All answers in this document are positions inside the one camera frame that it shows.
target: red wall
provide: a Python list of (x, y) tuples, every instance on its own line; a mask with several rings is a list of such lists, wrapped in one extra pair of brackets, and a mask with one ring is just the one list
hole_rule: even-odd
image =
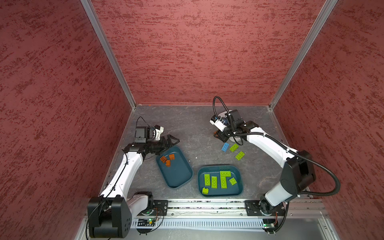
[(73, 239), (130, 107), (79, 0), (0, 3), (0, 236)]
[(272, 100), (324, 0), (93, 0), (137, 103)]
[[(384, 1), (339, 0), (275, 113), (291, 146), (341, 180), (324, 197), (345, 240), (383, 239)], [(313, 190), (334, 184), (317, 169)]]

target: square green block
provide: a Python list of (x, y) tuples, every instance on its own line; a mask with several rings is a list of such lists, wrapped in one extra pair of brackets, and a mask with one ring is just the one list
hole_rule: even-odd
[(208, 194), (208, 188), (203, 187), (203, 190), (201, 191), (203, 194)]
[(230, 177), (231, 171), (220, 171), (220, 177)]
[(236, 149), (238, 149), (238, 147), (239, 145), (235, 143), (229, 150), (231, 150), (231, 152), (234, 152)]
[(220, 177), (221, 188), (227, 188), (227, 178)]
[(233, 177), (231, 179), (229, 179), (229, 182), (232, 184), (232, 185), (235, 185), (237, 182), (236, 182), (236, 179)]
[(212, 176), (212, 188), (217, 188), (217, 177)]
[(244, 157), (244, 155), (245, 155), (245, 153), (243, 153), (243, 152), (239, 152), (239, 154), (237, 154), (235, 158), (236, 158), (237, 160), (240, 161), (240, 159), (241, 159), (242, 157)]
[(206, 186), (211, 186), (211, 177), (209, 176), (209, 174), (204, 174), (204, 182), (205, 182), (205, 185)]

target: blue toy block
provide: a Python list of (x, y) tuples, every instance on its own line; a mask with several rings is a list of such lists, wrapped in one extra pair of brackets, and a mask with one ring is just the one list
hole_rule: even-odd
[(227, 149), (228, 149), (228, 147), (229, 147), (229, 143), (224, 143), (224, 145), (223, 145), (223, 147), (221, 148), (221, 150), (222, 150), (223, 152), (226, 152)]

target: teal plastic tray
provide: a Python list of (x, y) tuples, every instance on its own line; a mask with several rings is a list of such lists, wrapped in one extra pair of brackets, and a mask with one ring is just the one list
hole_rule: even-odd
[[(165, 156), (169, 159), (169, 155), (174, 154), (175, 159), (170, 161), (170, 167), (167, 167), (160, 158)], [(159, 166), (160, 172), (164, 177), (164, 180), (168, 187), (177, 189), (193, 177), (193, 170), (185, 158), (183, 152), (177, 146), (173, 146), (167, 151), (161, 153), (156, 157), (157, 165)]]
[[(220, 183), (220, 171), (230, 171), (231, 177), (227, 177), (227, 188), (222, 189)], [(211, 188), (211, 186), (205, 186), (204, 174), (209, 174), (212, 180), (213, 177), (217, 177), (217, 188)], [(237, 183), (232, 185), (229, 179), (235, 178)], [(243, 181), (241, 179), (240, 171), (237, 167), (232, 165), (214, 165), (204, 166), (197, 173), (197, 183), (199, 185), (199, 192), (205, 197), (221, 197), (221, 196), (236, 196), (243, 192)], [(208, 188), (208, 194), (203, 194), (203, 187)]]

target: tray containing orange blocks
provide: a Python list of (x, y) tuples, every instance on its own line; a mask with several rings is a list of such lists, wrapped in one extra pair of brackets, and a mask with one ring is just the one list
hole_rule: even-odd
[(177, 189), (193, 177), (193, 170), (181, 149), (173, 146), (156, 157), (156, 163), (168, 187)]

